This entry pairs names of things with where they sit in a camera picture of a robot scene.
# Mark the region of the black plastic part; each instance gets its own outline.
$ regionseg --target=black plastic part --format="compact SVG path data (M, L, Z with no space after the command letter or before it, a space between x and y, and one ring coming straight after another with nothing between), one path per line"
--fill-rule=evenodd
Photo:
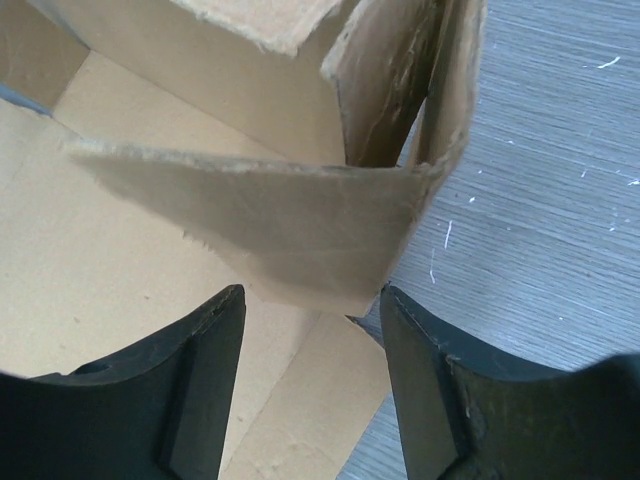
M409 480L640 479L640 356L555 370L394 287L381 318Z
M244 290L70 375L0 374L0 478L218 478Z

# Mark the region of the textured gray surface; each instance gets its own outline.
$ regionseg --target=textured gray surface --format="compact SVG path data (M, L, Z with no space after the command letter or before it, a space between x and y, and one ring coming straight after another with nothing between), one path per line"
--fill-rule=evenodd
M393 283L547 365L640 350L640 2L490 0L479 88ZM379 338L377 306L362 322ZM406 478L392 398L338 478Z

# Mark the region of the cardboard box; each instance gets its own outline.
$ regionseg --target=cardboard box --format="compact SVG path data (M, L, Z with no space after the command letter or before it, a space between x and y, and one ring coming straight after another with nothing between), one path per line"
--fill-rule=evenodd
M66 123L206 150L218 145L209 136L216 120L42 29L36 14L21 0L0 6L2 81L16 93L30 91L28 78L40 94L61 94L51 116L0 99L0 368L25 376L70 372L242 282L180 229L98 188L58 149L77 135ZM49 65L81 51L77 71L31 64L38 49L65 44L73 52L51 51ZM114 105L94 110L96 102ZM250 289L247 310L220 478L335 478L390 392L382 348L344 316L267 304Z
M248 283L221 478L335 478L390 386L382 349L342 315L317 312L366 310L460 158L484 2L301 8L301 16L268 17L304 17L306 28L273 30L295 33L284 43L248 26L241 30L253 43L225 33L186 0L34 3L94 51L23 0L0 2L0 82L32 107L0 101L0 368L70 371L228 284ZM438 18L425 20L431 27L415 25L429 15ZM342 30L349 34L334 35ZM327 43L323 31L333 32ZM216 35L237 43L221 48ZM420 50L418 37L438 48ZM185 39L192 43L180 47ZM233 52L251 60L222 62ZM327 81L331 52L339 61ZM242 89L216 72L233 73ZM252 79L262 82L259 94L245 98ZM408 168L394 168L427 85L434 106L424 110ZM270 110L274 101L282 111ZM270 124L273 135L256 140ZM70 153L160 215L98 188ZM214 252L185 241L185 229Z
M268 301L364 315L468 139L481 0L32 3L162 90L116 71L90 90L106 68L92 55L72 85L92 92L92 124L67 118L68 101L57 118L101 141L68 154ZM426 138L410 168L395 168L427 90ZM137 134L141 103L167 93L210 116L206 134L193 126L206 142ZM110 131L116 119L131 133Z

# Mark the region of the scratch mark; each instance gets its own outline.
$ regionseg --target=scratch mark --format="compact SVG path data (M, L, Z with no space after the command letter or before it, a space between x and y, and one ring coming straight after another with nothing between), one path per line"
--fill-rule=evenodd
M436 277L433 276L433 259L436 256L436 249L431 250L431 266L429 267L429 276L431 277L431 283L436 284Z
M453 226L453 220L449 220L449 228L447 228L447 236L444 239L444 249L449 246L449 235L451 235L451 227Z
M610 62L607 63L603 63L602 65L598 65L598 68L603 69L603 68L607 68L610 67L611 65L615 65L616 63L618 63L620 61L620 57L616 57L613 60L611 60Z

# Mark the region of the cardboard flap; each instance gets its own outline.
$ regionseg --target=cardboard flap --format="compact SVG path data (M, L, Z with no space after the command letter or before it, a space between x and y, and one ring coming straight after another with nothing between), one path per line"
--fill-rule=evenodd
M322 64L338 92L349 165L396 164L427 94L448 3L362 0L349 17Z
M421 131L415 139L416 163L440 170L442 181L469 142L486 14L486 0L448 2Z
M264 298L362 315L422 214L420 170L312 167L78 141L112 193L216 251Z

